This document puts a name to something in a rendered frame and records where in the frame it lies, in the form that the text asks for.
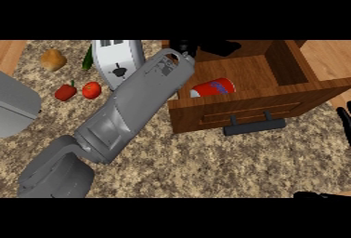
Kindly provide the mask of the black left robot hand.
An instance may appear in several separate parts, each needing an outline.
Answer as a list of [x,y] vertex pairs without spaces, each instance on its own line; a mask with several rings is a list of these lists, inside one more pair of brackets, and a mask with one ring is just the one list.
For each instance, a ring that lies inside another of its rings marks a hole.
[[197,57],[198,50],[217,56],[227,57],[242,45],[227,40],[171,40],[168,46],[182,54],[188,53],[191,57]]

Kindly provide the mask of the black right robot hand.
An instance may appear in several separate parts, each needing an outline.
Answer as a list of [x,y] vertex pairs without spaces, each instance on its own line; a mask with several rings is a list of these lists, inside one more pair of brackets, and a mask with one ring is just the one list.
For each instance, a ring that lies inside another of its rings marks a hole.
[[[347,107],[340,107],[337,109],[338,116],[343,121],[344,134],[347,137],[348,144],[351,146],[351,100],[345,103]],[[338,194],[332,193],[316,193],[316,192],[295,192],[295,198],[310,198],[310,199],[351,199],[351,191],[340,192]]]

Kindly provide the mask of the brown wooden drawer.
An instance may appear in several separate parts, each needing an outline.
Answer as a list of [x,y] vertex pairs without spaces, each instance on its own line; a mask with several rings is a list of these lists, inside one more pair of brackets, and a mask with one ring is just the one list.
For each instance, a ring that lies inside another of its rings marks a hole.
[[238,92],[317,82],[294,40],[230,40],[242,47],[222,57],[198,49],[195,74],[179,90],[179,99],[191,98],[191,89],[217,78],[227,78]]
[[351,78],[238,91],[226,95],[176,99],[167,102],[174,133],[185,133],[303,115],[351,88]]

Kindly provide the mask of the red soda can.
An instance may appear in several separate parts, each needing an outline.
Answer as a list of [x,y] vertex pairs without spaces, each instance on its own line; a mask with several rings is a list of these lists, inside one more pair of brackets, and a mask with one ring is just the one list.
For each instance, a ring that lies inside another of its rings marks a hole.
[[225,95],[236,92],[236,87],[227,78],[217,78],[192,87],[189,96],[192,98]]

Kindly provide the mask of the brown wooden drawer front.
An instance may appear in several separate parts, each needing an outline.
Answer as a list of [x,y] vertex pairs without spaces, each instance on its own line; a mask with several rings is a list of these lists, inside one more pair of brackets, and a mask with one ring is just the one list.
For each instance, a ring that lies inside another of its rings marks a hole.
[[351,88],[351,78],[238,91],[226,95],[176,99],[167,102],[174,133],[185,133],[303,115]]

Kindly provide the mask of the white toaster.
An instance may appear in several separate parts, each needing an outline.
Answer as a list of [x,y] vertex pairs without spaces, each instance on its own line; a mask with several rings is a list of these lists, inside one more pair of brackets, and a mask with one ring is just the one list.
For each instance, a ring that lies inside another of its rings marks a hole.
[[109,89],[129,79],[146,62],[140,40],[93,40],[93,62]]

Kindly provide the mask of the green cucumber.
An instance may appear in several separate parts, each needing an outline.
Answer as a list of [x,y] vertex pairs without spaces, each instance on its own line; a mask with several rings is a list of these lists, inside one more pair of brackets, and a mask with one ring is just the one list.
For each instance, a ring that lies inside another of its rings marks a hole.
[[86,54],[86,57],[84,57],[84,61],[83,61],[83,69],[89,70],[90,67],[92,67],[92,64],[93,64],[93,57],[92,57],[92,45],[90,45],[89,50],[87,50],[87,54]]

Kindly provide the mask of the red tomato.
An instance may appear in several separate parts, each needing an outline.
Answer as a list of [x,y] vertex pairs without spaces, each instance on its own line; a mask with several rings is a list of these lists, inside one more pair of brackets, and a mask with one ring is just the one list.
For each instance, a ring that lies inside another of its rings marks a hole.
[[98,82],[89,82],[83,87],[83,96],[87,99],[96,99],[101,96],[102,87]]

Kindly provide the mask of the brown potato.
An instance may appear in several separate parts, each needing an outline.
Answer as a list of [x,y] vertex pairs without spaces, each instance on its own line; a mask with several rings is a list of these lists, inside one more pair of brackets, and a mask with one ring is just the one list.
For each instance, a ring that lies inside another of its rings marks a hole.
[[58,71],[68,63],[67,57],[58,49],[49,49],[42,55],[42,66],[50,72]]

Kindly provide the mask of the red bell pepper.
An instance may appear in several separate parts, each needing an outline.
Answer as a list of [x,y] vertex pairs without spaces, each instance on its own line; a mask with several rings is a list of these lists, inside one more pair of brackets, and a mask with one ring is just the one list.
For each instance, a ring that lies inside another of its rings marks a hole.
[[74,86],[74,82],[70,82],[70,84],[62,85],[59,89],[55,92],[55,98],[58,98],[61,101],[67,101],[71,99],[71,97],[77,93],[77,88]]

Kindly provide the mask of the grey rounded appliance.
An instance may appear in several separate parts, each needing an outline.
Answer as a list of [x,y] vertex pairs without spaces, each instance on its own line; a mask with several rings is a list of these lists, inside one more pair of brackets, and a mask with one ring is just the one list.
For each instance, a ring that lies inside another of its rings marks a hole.
[[39,93],[0,71],[0,138],[18,134],[42,110]]

